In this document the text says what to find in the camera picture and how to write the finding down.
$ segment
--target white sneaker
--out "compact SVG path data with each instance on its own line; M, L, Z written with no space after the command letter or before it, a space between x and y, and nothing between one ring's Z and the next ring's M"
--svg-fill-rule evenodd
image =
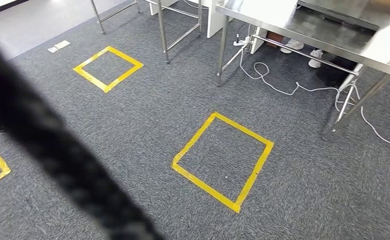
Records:
M321 56L323 55L323 50L321 50L321 49L313 50L313 51L310 53L310 55L321 59ZM321 66L321 63L318 62L318 61L316 61L316 60L311 59L311 60L308 62L308 65L309 65L310 67L316 69L316 68L319 68L319 67Z
M291 48L296 49L296 50L301 50L304 47L304 44L300 41L291 39L291 40L289 40L289 42L285 46L291 47ZM282 53L285 53L285 54L292 52L292 51L284 49L284 48L280 48L280 51Z

